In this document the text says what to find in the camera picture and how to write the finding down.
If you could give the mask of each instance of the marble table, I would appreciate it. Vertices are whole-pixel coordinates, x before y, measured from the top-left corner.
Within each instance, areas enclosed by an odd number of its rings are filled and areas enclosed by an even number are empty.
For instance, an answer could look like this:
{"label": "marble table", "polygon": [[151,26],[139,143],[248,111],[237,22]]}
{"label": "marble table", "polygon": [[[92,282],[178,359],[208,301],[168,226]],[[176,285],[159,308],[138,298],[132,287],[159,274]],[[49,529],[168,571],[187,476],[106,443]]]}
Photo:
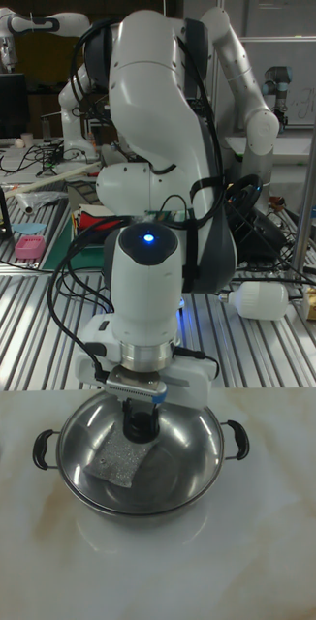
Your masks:
{"label": "marble table", "polygon": [[250,454],[153,524],[92,512],[32,463],[91,395],[0,393],[0,620],[316,620],[316,388],[215,389]]}

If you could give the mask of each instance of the black pot handle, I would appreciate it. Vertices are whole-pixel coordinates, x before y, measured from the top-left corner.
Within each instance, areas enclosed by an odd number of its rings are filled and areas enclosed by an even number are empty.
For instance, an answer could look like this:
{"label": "black pot handle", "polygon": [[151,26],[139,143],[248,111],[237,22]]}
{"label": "black pot handle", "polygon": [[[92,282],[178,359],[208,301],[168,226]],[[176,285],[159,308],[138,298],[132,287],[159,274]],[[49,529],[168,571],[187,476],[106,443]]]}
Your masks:
{"label": "black pot handle", "polygon": [[39,469],[58,469],[56,465],[47,465],[47,463],[45,462],[45,456],[47,454],[47,440],[49,437],[51,437],[51,435],[58,434],[58,431],[49,429],[44,430],[43,433],[40,433],[40,435],[38,435],[33,446],[32,458],[34,464],[36,465],[36,467],[39,467]]}
{"label": "black pot handle", "polygon": [[239,422],[235,422],[233,419],[229,419],[227,422],[223,422],[221,426],[224,426],[225,424],[228,424],[229,426],[231,426],[231,428],[234,429],[236,443],[239,448],[236,456],[226,456],[225,460],[230,461],[236,458],[237,461],[241,461],[243,458],[245,458],[245,456],[248,455],[250,451],[249,438],[245,432],[245,429],[241,426],[241,424],[239,424]]}

